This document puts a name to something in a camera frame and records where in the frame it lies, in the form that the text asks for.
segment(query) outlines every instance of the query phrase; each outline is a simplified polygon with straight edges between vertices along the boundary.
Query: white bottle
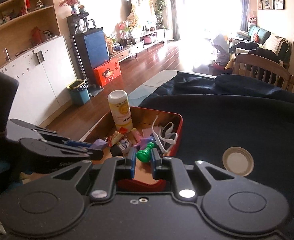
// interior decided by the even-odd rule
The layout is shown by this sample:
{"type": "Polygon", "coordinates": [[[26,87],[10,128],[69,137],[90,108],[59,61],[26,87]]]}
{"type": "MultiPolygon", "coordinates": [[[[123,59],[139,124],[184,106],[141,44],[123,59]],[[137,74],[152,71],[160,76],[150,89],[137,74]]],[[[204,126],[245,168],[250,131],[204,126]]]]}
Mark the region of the white bottle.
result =
{"type": "Polygon", "coordinates": [[[108,102],[117,130],[124,127],[130,132],[133,125],[127,93],[123,90],[115,90],[108,95],[108,102]]]}

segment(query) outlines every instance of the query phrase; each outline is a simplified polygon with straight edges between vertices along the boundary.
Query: hardwood floor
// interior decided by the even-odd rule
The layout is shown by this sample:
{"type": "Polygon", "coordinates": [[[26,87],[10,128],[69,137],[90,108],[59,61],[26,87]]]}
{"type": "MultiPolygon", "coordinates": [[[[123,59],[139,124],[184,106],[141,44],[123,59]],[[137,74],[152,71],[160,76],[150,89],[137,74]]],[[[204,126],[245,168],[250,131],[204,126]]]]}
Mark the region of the hardwood floor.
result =
{"type": "Polygon", "coordinates": [[[122,75],[104,87],[104,90],[83,106],[72,105],[57,117],[48,129],[59,135],[79,140],[104,114],[109,111],[107,96],[122,89],[128,94],[162,70],[183,70],[188,72],[218,75],[208,67],[213,47],[206,40],[194,45],[186,41],[172,41],[157,44],[120,63],[122,75]]]}

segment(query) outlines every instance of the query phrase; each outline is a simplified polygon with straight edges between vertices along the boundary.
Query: blue trash can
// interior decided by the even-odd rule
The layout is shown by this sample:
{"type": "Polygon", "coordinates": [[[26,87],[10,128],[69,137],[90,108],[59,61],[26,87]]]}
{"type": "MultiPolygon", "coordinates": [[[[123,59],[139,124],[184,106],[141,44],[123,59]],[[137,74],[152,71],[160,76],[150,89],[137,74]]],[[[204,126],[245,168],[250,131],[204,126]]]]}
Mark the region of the blue trash can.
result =
{"type": "Polygon", "coordinates": [[[88,93],[88,82],[83,79],[77,79],[67,86],[71,96],[72,103],[82,106],[90,99],[88,93]]]}

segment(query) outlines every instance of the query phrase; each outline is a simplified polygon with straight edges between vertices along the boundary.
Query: black tablecloth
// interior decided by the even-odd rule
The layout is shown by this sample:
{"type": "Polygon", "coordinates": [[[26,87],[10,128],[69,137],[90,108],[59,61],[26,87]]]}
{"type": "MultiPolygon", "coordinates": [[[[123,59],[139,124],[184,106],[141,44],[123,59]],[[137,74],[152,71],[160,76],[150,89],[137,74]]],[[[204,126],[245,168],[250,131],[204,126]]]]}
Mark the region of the black tablecloth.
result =
{"type": "Polygon", "coordinates": [[[294,94],[253,78],[224,74],[215,80],[178,73],[141,107],[179,113],[182,139],[176,157],[223,168],[226,149],[248,150],[248,179],[281,192],[290,205],[284,233],[294,238],[294,94]]]}

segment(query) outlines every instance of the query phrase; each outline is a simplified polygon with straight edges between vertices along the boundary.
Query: green chess piece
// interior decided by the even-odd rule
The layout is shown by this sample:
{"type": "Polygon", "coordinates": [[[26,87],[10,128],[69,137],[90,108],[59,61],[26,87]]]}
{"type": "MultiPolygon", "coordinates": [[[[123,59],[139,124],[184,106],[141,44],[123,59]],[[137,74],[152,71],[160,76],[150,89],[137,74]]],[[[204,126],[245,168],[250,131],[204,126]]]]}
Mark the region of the green chess piece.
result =
{"type": "Polygon", "coordinates": [[[151,149],[155,147],[155,144],[153,142],[150,142],[147,144],[146,149],[140,150],[137,152],[137,159],[140,160],[143,163],[148,163],[150,162],[151,158],[151,149]]]}

